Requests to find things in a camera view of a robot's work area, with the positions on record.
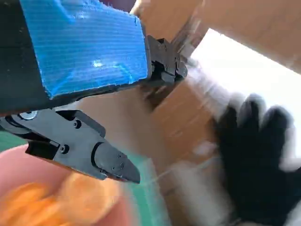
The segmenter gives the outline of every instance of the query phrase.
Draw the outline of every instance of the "black glove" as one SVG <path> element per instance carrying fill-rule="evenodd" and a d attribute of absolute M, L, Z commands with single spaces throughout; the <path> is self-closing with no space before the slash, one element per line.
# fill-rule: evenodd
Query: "black glove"
<path fill-rule="evenodd" d="M 225 185 L 242 221 L 284 225 L 301 198 L 301 171 L 279 168 L 290 115 L 270 108 L 259 123 L 264 103 L 248 98 L 239 112 L 228 106 L 214 124 L 225 170 Z"/>

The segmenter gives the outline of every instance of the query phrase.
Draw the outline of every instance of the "blue tape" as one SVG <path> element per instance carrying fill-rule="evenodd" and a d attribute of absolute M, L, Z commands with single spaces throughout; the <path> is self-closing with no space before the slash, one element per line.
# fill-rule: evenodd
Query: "blue tape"
<path fill-rule="evenodd" d="M 20 0 L 50 98 L 147 77 L 140 20 L 98 0 Z"/>

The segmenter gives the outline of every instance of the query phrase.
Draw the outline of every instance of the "green cutting mat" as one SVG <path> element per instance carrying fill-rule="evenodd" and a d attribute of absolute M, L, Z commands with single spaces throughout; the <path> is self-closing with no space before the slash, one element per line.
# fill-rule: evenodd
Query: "green cutting mat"
<path fill-rule="evenodd" d="M 0 152 L 26 144 L 26 141 L 7 132 L 0 132 Z M 138 213 L 140 226 L 170 226 L 169 217 L 159 193 L 150 159 L 125 152 L 141 174 L 139 185 L 128 183 L 126 187 Z"/>
<path fill-rule="evenodd" d="M 10 133 L 0 131 L 0 152 L 24 144 L 26 144 L 24 139 Z"/>

